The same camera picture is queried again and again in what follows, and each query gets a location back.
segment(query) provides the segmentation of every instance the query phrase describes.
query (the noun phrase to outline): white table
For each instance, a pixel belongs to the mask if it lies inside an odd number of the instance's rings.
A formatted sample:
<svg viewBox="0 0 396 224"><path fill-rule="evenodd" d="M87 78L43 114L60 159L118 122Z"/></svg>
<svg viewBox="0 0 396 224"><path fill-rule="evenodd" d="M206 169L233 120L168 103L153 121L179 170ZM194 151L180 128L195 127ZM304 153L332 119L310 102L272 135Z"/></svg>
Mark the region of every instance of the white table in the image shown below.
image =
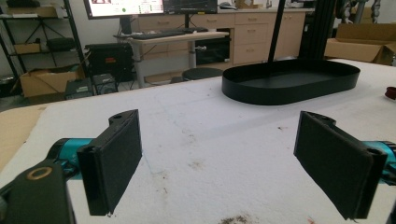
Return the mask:
<svg viewBox="0 0 396 224"><path fill-rule="evenodd" d="M355 89L291 105L238 103L222 94L220 77L48 105L0 185L43 160L58 139L96 137L110 116L139 109L144 157L115 214L91 217L82 181L68 181L78 223L354 223L293 156L300 111L335 119L360 140L396 142L396 102L384 96L396 68L338 62L361 69ZM385 223L395 199L396 189L380 184L359 223Z"/></svg>
<svg viewBox="0 0 396 224"><path fill-rule="evenodd" d="M189 68L196 67L195 60L195 41L204 39L221 38L228 35L226 32L202 32L186 35L175 35L163 38L138 40L138 39L128 39L128 42L132 45L134 52L134 69L137 74L137 83L139 88L145 87L144 77L154 75L158 73L158 66L161 64L161 72L175 71L178 68L178 64L172 63L169 58L160 58L154 60L143 60L141 47L146 45L163 45L176 42L189 42Z"/></svg>

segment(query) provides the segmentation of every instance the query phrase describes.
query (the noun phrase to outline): computer monitor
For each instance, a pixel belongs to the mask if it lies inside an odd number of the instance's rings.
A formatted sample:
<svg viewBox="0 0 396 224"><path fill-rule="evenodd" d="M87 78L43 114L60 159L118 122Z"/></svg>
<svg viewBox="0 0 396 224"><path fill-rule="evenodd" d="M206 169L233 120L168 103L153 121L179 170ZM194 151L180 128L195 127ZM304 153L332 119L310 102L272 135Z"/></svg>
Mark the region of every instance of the computer monitor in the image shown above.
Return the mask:
<svg viewBox="0 0 396 224"><path fill-rule="evenodd" d="M162 14L163 0L84 0L89 20Z"/></svg>
<svg viewBox="0 0 396 224"><path fill-rule="evenodd" d="M218 0L163 0L166 14L215 14Z"/></svg>

